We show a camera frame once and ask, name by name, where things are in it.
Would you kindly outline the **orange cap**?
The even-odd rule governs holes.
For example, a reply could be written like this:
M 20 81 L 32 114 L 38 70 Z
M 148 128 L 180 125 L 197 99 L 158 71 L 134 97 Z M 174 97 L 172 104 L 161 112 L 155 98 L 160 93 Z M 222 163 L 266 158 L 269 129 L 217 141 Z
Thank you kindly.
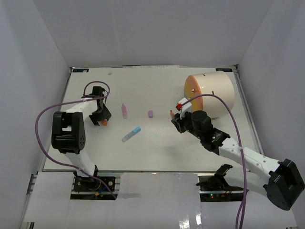
M 107 120 L 103 120 L 103 121 L 102 121 L 102 125 L 103 125 L 103 126 L 107 126 L 107 125 L 108 125 Z

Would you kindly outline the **pink clear highlighter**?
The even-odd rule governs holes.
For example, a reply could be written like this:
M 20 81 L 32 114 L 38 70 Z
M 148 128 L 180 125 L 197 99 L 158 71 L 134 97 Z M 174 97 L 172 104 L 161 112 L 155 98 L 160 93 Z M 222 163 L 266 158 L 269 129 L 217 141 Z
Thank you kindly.
M 122 104 L 122 115 L 123 115 L 124 119 L 128 118 L 127 109 L 126 109 L 126 106 L 124 104 Z

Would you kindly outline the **cream round drawer organizer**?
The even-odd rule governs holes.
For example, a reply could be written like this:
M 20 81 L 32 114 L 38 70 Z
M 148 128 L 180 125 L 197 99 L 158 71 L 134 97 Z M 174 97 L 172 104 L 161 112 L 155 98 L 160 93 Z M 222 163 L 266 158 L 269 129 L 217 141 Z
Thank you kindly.
M 222 71 L 194 74 L 187 77 L 184 84 L 184 96 L 192 99 L 192 111 L 203 110 L 210 118 L 218 118 L 228 114 L 235 103 L 235 91 L 228 75 Z

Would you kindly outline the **orange tip clear highlighter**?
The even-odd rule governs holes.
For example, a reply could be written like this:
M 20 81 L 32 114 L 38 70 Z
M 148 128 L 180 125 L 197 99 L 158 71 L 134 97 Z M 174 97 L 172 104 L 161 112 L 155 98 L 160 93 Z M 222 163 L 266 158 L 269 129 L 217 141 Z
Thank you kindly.
M 170 116 L 171 116 L 172 119 L 174 119 L 174 113 L 173 113 L 172 110 L 170 110 Z

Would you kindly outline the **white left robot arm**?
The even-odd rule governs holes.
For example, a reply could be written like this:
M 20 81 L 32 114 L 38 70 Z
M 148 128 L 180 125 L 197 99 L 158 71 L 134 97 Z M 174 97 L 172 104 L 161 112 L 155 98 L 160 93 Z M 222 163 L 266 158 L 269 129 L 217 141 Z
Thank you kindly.
M 78 168 L 74 174 L 89 190 L 98 189 L 101 179 L 97 176 L 97 166 L 89 159 L 84 149 L 84 121 L 88 118 L 94 126 L 108 124 L 111 113 L 105 105 L 106 93 L 104 88 L 94 86 L 92 93 L 84 95 L 81 102 L 63 112 L 53 114 L 51 145 Z

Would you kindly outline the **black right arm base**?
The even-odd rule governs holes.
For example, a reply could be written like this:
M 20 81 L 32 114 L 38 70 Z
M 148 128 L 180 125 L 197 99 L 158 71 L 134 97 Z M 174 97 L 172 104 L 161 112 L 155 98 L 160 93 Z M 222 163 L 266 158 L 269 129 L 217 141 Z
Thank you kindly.
M 243 199 L 243 189 L 229 186 L 224 180 L 215 176 L 200 175 L 198 183 L 200 200 L 204 202 L 240 202 Z

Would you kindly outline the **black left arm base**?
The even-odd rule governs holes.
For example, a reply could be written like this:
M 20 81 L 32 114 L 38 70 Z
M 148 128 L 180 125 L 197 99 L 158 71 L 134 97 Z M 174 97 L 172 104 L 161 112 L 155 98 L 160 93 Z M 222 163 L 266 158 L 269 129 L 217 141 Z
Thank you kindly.
M 115 190 L 116 177 L 98 176 L 98 178 L 102 180 L 111 191 Z M 102 189 L 103 191 L 108 191 L 108 189 L 105 188 L 102 183 L 89 177 L 76 177 L 72 188 L 74 192 L 94 192 Z

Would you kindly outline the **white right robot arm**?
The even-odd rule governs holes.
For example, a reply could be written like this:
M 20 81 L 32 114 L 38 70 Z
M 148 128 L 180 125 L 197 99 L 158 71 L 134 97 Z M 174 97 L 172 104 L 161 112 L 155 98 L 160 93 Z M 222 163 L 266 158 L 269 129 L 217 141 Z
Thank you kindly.
M 215 128 L 205 111 L 191 111 L 191 100 L 183 98 L 177 103 L 178 113 L 171 122 L 179 133 L 188 132 L 200 140 L 209 152 L 228 158 L 242 169 L 224 164 L 215 173 L 213 181 L 220 190 L 230 186 L 242 187 L 267 197 L 282 210 L 290 210 L 305 189 L 305 183 L 296 164 L 285 159 L 279 161 L 261 155 Z

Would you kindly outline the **blue cap clear highlighter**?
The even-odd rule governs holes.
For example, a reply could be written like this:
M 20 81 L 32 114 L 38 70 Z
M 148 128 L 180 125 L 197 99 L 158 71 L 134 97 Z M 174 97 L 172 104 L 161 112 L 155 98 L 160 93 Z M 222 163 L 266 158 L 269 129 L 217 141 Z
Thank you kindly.
M 133 137 L 134 135 L 136 135 L 140 131 L 141 131 L 141 128 L 140 127 L 136 127 L 135 129 L 133 129 L 131 132 L 129 132 L 127 135 L 125 135 L 122 138 L 122 142 L 126 142 L 127 140 L 129 140 L 131 137 Z

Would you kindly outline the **aluminium rail right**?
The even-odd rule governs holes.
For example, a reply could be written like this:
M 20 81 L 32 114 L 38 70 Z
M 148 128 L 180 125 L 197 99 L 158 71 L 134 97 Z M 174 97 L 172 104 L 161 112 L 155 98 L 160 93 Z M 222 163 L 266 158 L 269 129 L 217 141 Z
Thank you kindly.
M 257 130 L 256 130 L 256 127 L 255 127 L 254 122 L 253 122 L 253 118 L 252 118 L 252 115 L 251 115 L 251 112 L 250 112 L 245 94 L 244 94 L 244 90 L 243 90 L 243 87 L 242 87 L 242 82 L 241 82 L 239 73 L 237 71 L 234 71 L 234 76 L 235 76 L 235 81 L 236 81 L 238 91 L 239 91 L 239 94 L 240 94 L 240 97 L 241 97 L 241 100 L 242 100 L 242 104 L 243 104 L 243 107 L 244 107 L 245 115 L 246 115 L 247 122 L 248 122 L 248 125 L 249 125 L 249 128 L 250 128 L 250 132 L 251 132 L 251 136 L 252 136 L 252 139 L 253 139 L 253 142 L 254 142 L 255 149 L 261 155 L 265 155 L 264 151 L 263 151 L 263 148 L 262 148 L 262 145 L 261 145 L 261 142 L 260 142 L 260 139 L 259 139 L 259 136 L 258 136 L 258 133 L 257 133 Z

